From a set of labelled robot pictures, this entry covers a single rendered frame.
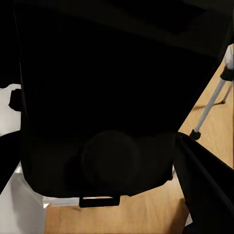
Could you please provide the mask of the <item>camera tripod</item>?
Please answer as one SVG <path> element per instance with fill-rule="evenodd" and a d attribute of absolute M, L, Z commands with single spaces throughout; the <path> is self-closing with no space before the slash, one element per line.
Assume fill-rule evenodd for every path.
<path fill-rule="evenodd" d="M 234 86 L 234 53 L 233 53 L 232 45 L 229 45 L 227 48 L 226 54 L 224 56 L 224 63 L 225 63 L 224 71 L 220 75 L 221 80 L 220 80 L 216 90 L 214 91 L 214 94 L 212 95 L 207 107 L 205 108 L 199 122 L 197 123 L 197 126 L 194 128 L 194 130 L 192 129 L 192 132 L 190 134 L 190 137 L 193 138 L 195 141 L 200 139 L 201 133 L 199 132 L 199 130 L 200 130 L 201 126 L 203 125 L 206 117 L 208 116 L 212 106 L 214 105 L 214 103 L 215 103 L 219 93 L 221 92 L 223 86 L 225 85 L 226 81 L 230 81 L 232 83 L 231 83 L 224 99 L 222 100 L 223 104 L 225 104 L 225 101 L 226 101 L 232 87 Z M 175 171 L 175 168 L 173 167 L 172 177 L 169 180 L 173 180 L 175 173 L 176 173 L 176 171 Z"/>

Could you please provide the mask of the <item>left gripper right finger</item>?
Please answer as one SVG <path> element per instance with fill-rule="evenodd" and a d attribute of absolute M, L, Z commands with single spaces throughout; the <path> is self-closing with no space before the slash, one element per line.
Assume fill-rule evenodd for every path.
<path fill-rule="evenodd" d="M 173 167 L 197 234 L 234 234 L 234 170 L 180 131 Z"/>

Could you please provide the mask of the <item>digital camera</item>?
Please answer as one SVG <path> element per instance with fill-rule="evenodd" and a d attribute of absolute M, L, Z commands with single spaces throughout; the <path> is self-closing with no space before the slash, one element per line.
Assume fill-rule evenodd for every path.
<path fill-rule="evenodd" d="M 9 106 L 27 183 L 81 209 L 164 185 L 232 44 L 234 0 L 0 0 L 0 88 L 21 85 Z"/>

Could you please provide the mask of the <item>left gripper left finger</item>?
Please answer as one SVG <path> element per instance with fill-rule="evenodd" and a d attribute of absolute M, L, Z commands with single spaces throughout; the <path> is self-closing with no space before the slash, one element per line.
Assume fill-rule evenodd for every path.
<path fill-rule="evenodd" d="M 20 163 L 20 130 L 0 136 L 0 194 Z"/>

